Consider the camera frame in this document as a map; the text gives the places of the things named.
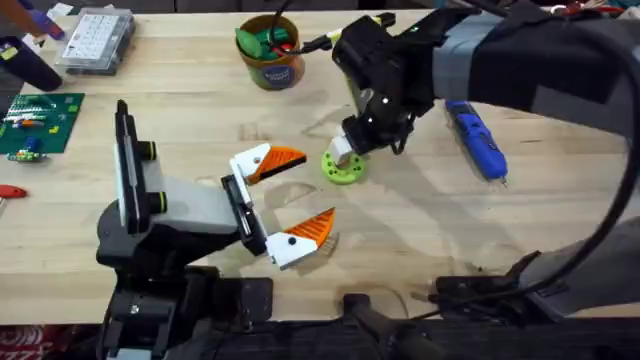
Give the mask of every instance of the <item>blue tool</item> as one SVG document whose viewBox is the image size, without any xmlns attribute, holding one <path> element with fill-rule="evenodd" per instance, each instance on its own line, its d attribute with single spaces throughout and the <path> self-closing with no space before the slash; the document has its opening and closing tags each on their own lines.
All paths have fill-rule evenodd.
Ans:
<svg viewBox="0 0 640 360">
<path fill-rule="evenodd" d="M 480 172 L 489 180 L 500 179 L 506 184 L 507 159 L 471 104 L 447 100 L 445 107 Z"/>
</svg>

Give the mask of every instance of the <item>wire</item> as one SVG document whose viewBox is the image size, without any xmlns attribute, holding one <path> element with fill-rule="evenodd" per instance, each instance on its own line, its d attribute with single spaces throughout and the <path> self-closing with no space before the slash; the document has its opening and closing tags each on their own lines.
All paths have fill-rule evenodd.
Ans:
<svg viewBox="0 0 640 360">
<path fill-rule="evenodd" d="M 461 306 L 470 304 L 472 302 L 482 302 L 487 300 L 498 300 L 514 296 L 526 295 L 531 292 L 536 292 L 541 289 L 552 285 L 556 281 L 567 276 L 574 271 L 580 264 L 584 262 L 587 257 L 607 238 L 607 235 L 615 227 L 618 219 L 624 212 L 633 192 L 635 190 L 635 183 L 640 172 L 640 66 L 638 62 L 626 49 L 621 48 L 611 39 L 605 35 L 590 32 L 586 29 L 579 28 L 571 22 L 568 22 L 567 29 L 571 29 L 584 41 L 589 43 L 593 48 L 596 48 L 607 59 L 614 59 L 621 70 L 627 74 L 630 80 L 633 101 L 633 116 L 632 116 L 632 144 L 631 151 L 627 159 L 627 166 L 620 181 L 620 186 L 616 192 L 616 195 L 607 211 L 606 216 L 595 230 L 593 235 L 586 239 L 584 245 L 578 249 L 578 251 L 564 263 L 560 268 L 548 275 L 543 280 L 533 283 L 522 289 L 515 289 L 509 291 L 502 291 L 493 294 L 481 295 L 474 298 L 461 300 L 451 306 L 441 308 L 426 314 L 414 316 L 411 320 L 421 320 L 439 315 L 443 311 L 453 310 Z"/>
<path fill-rule="evenodd" d="M 278 21 L 280 20 L 280 17 L 282 17 L 282 13 L 287 8 L 289 8 L 292 2 L 293 0 L 285 0 L 280 6 L 280 8 L 278 8 L 275 15 L 273 15 L 273 22 L 271 23 L 271 28 L 269 29 L 269 42 L 271 43 L 271 46 L 275 47 L 276 49 L 278 49 L 279 51 L 281 51 L 283 54 L 286 54 L 286 55 L 303 55 L 303 54 L 308 54 L 310 52 L 320 49 L 319 47 L 313 48 L 313 47 L 308 47 L 304 45 L 300 50 L 287 50 L 283 48 L 282 44 L 280 44 L 280 42 L 276 39 L 275 29 L 276 29 L 276 26 L 278 26 Z"/>
<path fill-rule="evenodd" d="M 268 330 L 248 330 L 248 331 L 231 331 L 231 329 L 224 330 L 224 329 L 220 329 L 217 327 L 212 327 L 213 330 L 216 331 L 220 331 L 220 332 L 224 332 L 227 331 L 229 334 L 233 334 L 233 335 L 261 335 L 261 334 L 273 334 L 276 333 L 278 331 L 283 331 L 283 330 L 287 330 L 287 331 L 298 331 L 298 330 L 303 330 L 303 329 L 311 329 L 311 328 L 318 328 L 318 327 L 325 327 L 325 326 L 331 326 L 334 325 L 336 323 L 341 322 L 342 320 L 344 320 L 344 317 L 339 317 L 333 320 L 329 320 L 329 321 L 324 321 L 324 322 L 317 322 L 317 323 L 311 323 L 311 324 L 306 324 L 306 325 L 300 325 L 300 326 L 295 326 L 295 327 L 283 327 L 283 323 L 277 323 L 274 325 L 274 327 L 272 329 L 268 329 Z"/>
</svg>

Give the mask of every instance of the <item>green circuit board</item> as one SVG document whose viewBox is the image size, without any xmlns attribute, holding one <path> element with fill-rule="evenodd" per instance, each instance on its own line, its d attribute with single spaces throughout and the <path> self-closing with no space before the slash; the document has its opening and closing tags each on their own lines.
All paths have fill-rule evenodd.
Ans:
<svg viewBox="0 0 640 360">
<path fill-rule="evenodd" d="M 0 124 L 0 154 L 14 154 L 23 149 L 28 137 L 40 139 L 38 152 L 63 153 L 83 100 L 84 94 L 16 96 L 5 119 L 29 114 L 44 125 L 15 129 L 11 122 Z"/>
</svg>

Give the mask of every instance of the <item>wooden workbench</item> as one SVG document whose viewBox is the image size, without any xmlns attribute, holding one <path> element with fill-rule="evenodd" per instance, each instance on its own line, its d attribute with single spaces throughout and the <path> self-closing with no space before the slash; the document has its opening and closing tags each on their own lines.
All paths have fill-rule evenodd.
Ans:
<svg viewBox="0 0 640 360">
<path fill-rule="evenodd" d="M 395 31 L 427 11 L 398 12 Z M 287 14 L 303 39 L 342 27 L 359 12 Z M 351 96 L 330 54 L 305 56 L 293 89 L 255 86 L 233 29 L 251 14 L 140 15 L 116 77 L 80 77 L 60 92 L 87 94 L 67 151 L 41 165 L 0 161 L 0 183 L 30 197 L 0 218 L 0 323 L 100 322 L 115 276 L 96 263 L 96 223 L 115 198 L 113 114 L 129 103 L 142 139 L 158 142 L 165 174 L 219 184 L 229 158 L 263 142 L 288 145 L 308 162 L 252 188 L 269 230 L 335 206 L 333 236 L 320 254 L 279 271 L 240 244 L 199 264 L 226 276 L 270 276 L 275 319 L 328 319 L 346 292 L 368 292 L 377 309 L 406 317 L 433 309 L 435 277 L 473 266 L 502 271 L 522 255 L 582 239 L 609 206 L 625 142 L 596 130 L 490 106 L 477 107 L 506 153 L 508 187 L 469 165 L 437 103 L 417 121 L 406 154 L 370 157 L 365 181 L 328 183 L 319 160 Z M 62 21 L 69 29 L 73 18 Z M 52 61 L 51 41 L 42 55 Z M 34 92 L 26 86 L 25 93 Z M 627 216 L 638 214 L 634 200 Z M 635 306 L 589 314 L 638 315 Z"/>
</svg>

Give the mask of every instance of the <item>red object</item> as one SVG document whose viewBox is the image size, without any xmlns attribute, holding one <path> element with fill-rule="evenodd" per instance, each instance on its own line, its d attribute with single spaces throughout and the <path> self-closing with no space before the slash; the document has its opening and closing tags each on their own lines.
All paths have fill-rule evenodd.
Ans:
<svg viewBox="0 0 640 360">
<path fill-rule="evenodd" d="M 57 349 L 56 338 L 64 330 L 55 325 L 0 327 L 0 360 L 42 360 Z"/>
<path fill-rule="evenodd" d="M 283 49 L 285 49 L 287 51 L 293 50 L 293 46 L 291 44 L 282 44 L 282 45 L 280 45 L 280 47 L 282 47 Z M 278 56 L 284 56 L 285 55 L 282 51 L 280 51 L 280 49 L 278 49 L 276 47 L 273 48 L 273 51 L 275 51 L 276 54 L 278 54 Z"/>
<path fill-rule="evenodd" d="M 11 185 L 0 185 L 0 198 L 18 199 L 26 196 L 27 196 L 27 192 L 25 190 L 20 189 L 19 187 L 15 187 Z"/>
</svg>

